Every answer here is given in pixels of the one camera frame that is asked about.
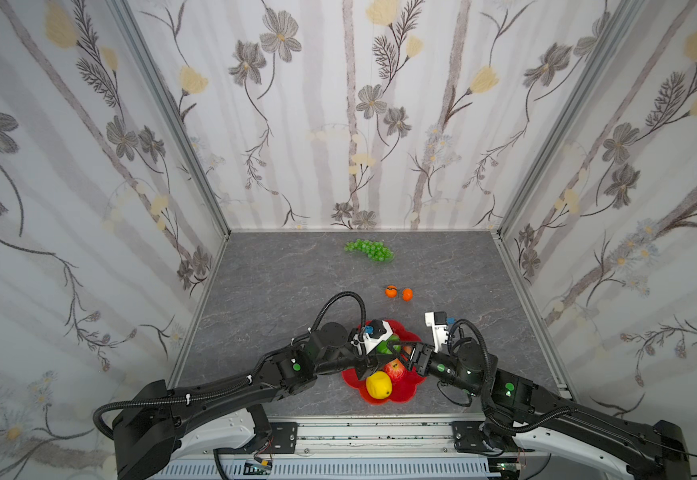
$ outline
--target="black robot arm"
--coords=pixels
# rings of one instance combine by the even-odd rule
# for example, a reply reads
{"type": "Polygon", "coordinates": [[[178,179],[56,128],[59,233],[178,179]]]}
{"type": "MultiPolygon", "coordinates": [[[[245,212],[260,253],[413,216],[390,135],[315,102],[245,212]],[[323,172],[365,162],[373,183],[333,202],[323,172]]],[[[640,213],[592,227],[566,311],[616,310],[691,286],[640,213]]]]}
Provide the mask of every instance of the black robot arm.
{"type": "Polygon", "coordinates": [[[302,393],[321,375],[353,368],[359,379],[366,379],[397,358],[420,376],[434,376],[480,398],[487,418],[485,447],[496,443],[540,446],[536,449],[554,447],[532,443],[536,441],[531,439],[533,432],[542,427],[555,433],[555,441],[564,436],[567,449],[579,445],[584,452],[604,452],[601,458],[612,456],[622,464],[615,473],[631,475],[636,480],[689,480],[687,450],[678,426],[665,421],[649,426],[614,418],[560,398],[529,379],[497,369],[497,357],[489,354],[478,329],[467,320],[459,320],[450,328],[447,352],[435,352],[433,346],[422,342],[393,340],[387,345],[391,354],[373,349],[368,352],[362,342],[356,341],[368,338],[364,336],[364,304],[355,293],[339,295],[355,296],[362,307],[360,327],[351,332],[338,323],[319,328],[333,297],[309,333],[262,356],[247,372],[172,390],[166,388],[163,380],[153,382],[128,402],[98,408],[94,422],[114,441],[118,478],[141,480],[159,472],[181,447],[181,438],[213,419],[302,393]],[[464,327],[472,330],[475,337],[462,336],[464,327]],[[456,331],[461,332],[461,338],[451,342],[456,331]],[[102,415],[117,409],[122,412],[109,428],[102,415]]]}

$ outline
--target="apple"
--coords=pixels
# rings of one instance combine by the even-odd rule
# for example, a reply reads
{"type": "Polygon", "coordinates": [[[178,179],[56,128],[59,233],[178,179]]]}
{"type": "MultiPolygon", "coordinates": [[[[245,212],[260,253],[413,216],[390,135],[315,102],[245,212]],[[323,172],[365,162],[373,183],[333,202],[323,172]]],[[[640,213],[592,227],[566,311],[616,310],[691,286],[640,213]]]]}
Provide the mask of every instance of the apple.
{"type": "Polygon", "coordinates": [[[402,366],[399,360],[393,360],[386,363],[386,366],[383,367],[383,371],[386,372],[386,375],[392,379],[392,382],[398,382],[399,380],[405,378],[405,375],[407,374],[407,370],[402,366]]]}

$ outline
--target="yellow lemon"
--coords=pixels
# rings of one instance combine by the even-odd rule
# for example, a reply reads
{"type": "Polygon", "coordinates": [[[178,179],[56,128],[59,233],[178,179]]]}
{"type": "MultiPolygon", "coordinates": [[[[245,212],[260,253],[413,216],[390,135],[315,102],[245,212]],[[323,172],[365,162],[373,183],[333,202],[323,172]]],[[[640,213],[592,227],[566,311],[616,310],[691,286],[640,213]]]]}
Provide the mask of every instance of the yellow lemon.
{"type": "Polygon", "coordinates": [[[392,379],[386,372],[375,372],[367,379],[367,393],[382,400],[392,394],[392,379]]]}

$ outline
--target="gray tabletop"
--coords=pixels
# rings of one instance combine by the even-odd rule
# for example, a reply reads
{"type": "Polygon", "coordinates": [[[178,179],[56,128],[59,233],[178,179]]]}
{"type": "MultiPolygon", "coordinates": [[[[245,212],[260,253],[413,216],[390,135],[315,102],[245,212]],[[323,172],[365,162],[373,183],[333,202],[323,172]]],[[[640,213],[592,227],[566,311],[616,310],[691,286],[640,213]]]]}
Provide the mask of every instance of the gray tabletop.
{"type": "MultiPolygon", "coordinates": [[[[487,232],[334,232],[232,234],[191,345],[181,386],[250,369],[265,352],[306,332],[335,293],[362,296],[368,321],[389,318],[433,342],[424,313],[443,310],[482,331],[498,366],[556,391],[548,365],[527,322],[497,249],[487,232]],[[383,241],[391,263],[344,252],[346,242],[383,241]],[[411,288],[410,302],[389,299],[387,285],[411,288]]],[[[336,302],[324,322],[359,322],[353,299],[336,302]]],[[[446,389],[453,399],[465,395],[446,389]]],[[[308,391],[264,405],[270,416],[426,415],[456,413],[433,378],[410,402],[369,405],[340,375],[320,377],[308,391]]]]}

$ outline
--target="floral wallpaper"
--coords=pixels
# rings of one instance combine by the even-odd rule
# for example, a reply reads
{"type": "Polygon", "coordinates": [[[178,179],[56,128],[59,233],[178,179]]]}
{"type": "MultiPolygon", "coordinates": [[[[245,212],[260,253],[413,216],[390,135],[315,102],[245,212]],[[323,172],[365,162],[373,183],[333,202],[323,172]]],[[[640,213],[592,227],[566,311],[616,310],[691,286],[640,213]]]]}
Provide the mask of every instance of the floral wallpaper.
{"type": "Polygon", "coordinates": [[[617,2],[130,0],[232,228],[493,228],[617,2]]]}
{"type": "Polygon", "coordinates": [[[0,478],[114,478],[222,238],[104,3],[0,0],[0,478]]]}
{"type": "Polygon", "coordinates": [[[647,2],[502,234],[579,401],[697,452],[697,0],[647,2]]]}

